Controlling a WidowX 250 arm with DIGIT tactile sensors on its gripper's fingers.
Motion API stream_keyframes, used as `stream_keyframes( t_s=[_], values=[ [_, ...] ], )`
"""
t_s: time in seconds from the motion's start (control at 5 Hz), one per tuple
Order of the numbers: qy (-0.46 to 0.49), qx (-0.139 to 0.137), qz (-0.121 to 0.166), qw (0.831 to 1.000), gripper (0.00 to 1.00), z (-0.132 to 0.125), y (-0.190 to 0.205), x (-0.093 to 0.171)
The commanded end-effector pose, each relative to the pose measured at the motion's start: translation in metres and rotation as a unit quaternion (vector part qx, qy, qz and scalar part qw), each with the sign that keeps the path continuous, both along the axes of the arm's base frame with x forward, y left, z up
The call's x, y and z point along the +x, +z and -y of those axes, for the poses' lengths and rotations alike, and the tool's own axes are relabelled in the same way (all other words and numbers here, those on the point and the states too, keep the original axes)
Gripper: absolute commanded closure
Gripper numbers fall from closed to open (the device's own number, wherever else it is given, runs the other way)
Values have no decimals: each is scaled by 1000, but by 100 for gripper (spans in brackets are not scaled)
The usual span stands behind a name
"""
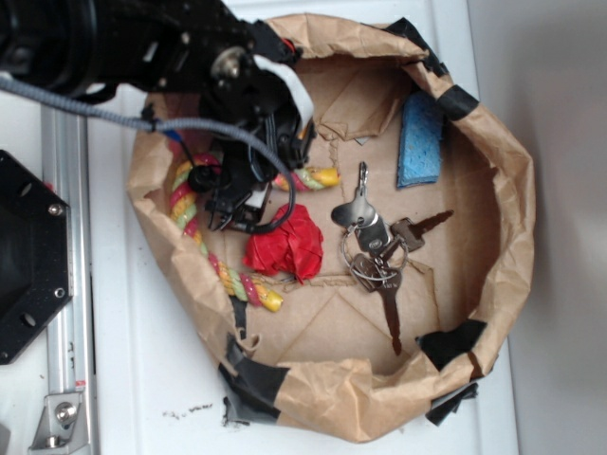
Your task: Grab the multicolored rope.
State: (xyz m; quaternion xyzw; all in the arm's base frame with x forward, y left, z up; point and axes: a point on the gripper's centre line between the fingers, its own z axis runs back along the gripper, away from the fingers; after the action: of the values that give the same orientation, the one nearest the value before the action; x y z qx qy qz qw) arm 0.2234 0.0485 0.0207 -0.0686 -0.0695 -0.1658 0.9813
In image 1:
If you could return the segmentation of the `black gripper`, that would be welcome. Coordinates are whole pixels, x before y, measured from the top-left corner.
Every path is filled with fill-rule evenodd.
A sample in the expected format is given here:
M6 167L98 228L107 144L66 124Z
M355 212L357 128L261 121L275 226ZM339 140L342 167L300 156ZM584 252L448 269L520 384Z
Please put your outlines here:
M195 20L187 30L204 77L200 114L226 125L214 134L221 164L194 166L188 182L212 195L205 209L220 220L211 229L269 233L287 219L261 221L270 183L307 162L315 136L313 103L294 71L301 52L263 21Z

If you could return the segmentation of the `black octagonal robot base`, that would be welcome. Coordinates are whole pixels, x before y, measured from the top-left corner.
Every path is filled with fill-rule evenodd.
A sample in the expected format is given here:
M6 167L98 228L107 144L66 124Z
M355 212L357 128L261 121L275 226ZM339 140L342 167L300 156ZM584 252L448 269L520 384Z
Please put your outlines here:
M1 364L9 365L70 300L68 204L1 152Z

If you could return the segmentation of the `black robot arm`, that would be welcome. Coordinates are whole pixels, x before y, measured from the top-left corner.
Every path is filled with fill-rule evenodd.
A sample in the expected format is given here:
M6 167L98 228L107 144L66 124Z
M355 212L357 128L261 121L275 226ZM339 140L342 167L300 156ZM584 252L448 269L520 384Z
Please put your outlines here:
M301 51L268 24L237 18L220 1L5 1L1 5L1 87L88 118L178 138L206 131L218 165L195 165L188 181L209 192L212 229L249 234L263 223L271 181L308 159L313 102L294 67ZM198 110L160 119L102 109L118 88L195 95Z

